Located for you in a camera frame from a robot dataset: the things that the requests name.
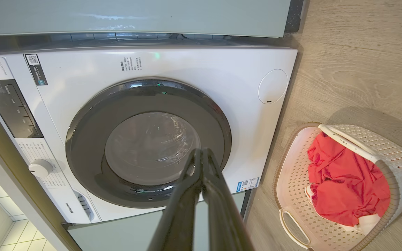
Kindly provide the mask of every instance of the laundry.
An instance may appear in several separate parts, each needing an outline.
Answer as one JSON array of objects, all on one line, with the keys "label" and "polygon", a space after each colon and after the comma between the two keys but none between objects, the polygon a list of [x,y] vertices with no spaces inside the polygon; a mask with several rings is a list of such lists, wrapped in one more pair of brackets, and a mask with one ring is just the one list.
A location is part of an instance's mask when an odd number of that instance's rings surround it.
[{"label": "laundry", "polygon": [[381,170],[325,133],[315,138],[308,158],[312,184],[306,193],[316,212],[344,226],[362,228],[365,234],[370,232],[390,204],[389,185]]}]

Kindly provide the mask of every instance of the light wood floor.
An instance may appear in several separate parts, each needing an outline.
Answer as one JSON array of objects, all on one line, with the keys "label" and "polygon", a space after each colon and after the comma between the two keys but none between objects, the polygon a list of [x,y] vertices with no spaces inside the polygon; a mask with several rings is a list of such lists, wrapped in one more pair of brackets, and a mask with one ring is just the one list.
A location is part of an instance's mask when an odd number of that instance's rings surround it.
[{"label": "light wood floor", "polygon": [[[356,124],[402,146],[402,1],[311,0],[306,8],[302,30],[273,41],[299,54],[246,222],[258,251],[304,250],[282,229],[273,196],[274,174],[297,126]],[[402,250],[402,215],[365,250]]]}]

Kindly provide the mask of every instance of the white dial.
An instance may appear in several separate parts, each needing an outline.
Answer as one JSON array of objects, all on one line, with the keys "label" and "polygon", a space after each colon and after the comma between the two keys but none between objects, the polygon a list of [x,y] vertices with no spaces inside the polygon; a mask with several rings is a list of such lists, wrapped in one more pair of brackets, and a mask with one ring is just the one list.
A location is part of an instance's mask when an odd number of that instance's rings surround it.
[{"label": "white dial", "polygon": [[29,165],[29,171],[40,178],[45,178],[52,173],[53,170],[54,167],[52,167],[51,163],[44,159],[35,159],[32,164]]}]

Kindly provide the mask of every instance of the basket handle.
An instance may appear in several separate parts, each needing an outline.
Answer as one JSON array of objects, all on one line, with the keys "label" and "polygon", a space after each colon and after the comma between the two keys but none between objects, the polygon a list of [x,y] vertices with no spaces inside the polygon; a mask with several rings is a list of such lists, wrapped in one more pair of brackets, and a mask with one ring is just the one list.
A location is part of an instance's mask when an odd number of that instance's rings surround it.
[{"label": "basket handle", "polygon": [[365,159],[368,159],[373,163],[376,163],[376,161],[380,160],[378,154],[375,151],[368,148],[366,145],[364,145],[364,143],[354,138],[353,136],[343,132],[342,130],[339,130],[335,127],[331,127],[326,124],[320,124],[319,129],[322,130],[322,132],[324,132],[330,138],[334,139],[341,145],[350,149],[354,153],[359,154]]},{"label": "basket handle", "polygon": [[[289,238],[291,238],[295,243],[297,243],[297,245],[301,246],[302,248],[305,248],[305,249],[310,248],[310,246],[308,246],[308,245],[311,243],[311,240],[308,238],[308,235],[305,234],[305,231],[300,227],[299,223],[297,223],[297,221],[294,219],[292,214],[289,213],[288,211],[284,210],[283,208],[280,209],[279,212],[280,212],[280,222],[282,223],[282,227],[285,230],[286,234],[288,234]],[[292,234],[292,232],[288,229],[288,226],[286,225],[286,222],[283,218],[284,213],[286,213],[287,215],[289,215],[291,217],[292,221],[295,222],[295,224],[300,229],[300,231],[302,231],[303,235],[305,235],[305,237],[308,239],[308,243],[303,243],[302,241],[300,241],[297,237],[295,237]]]}]

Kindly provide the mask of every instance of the white plastic basket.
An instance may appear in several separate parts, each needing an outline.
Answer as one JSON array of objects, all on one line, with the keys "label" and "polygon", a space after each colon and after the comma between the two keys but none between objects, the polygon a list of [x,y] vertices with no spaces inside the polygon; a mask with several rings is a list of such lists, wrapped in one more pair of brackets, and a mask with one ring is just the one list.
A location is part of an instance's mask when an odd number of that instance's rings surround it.
[{"label": "white plastic basket", "polygon": [[[389,208],[366,236],[357,231],[346,232],[337,223],[319,216],[304,193],[309,184],[307,151],[321,131],[375,163],[387,179]],[[297,130],[291,142],[274,178],[274,194],[281,208],[282,226],[298,245],[321,251],[360,251],[402,212],[402,147],[367,129],[349,124],[307,123]],[[289,230],[284,215],[295,221],[306,241]]]}]

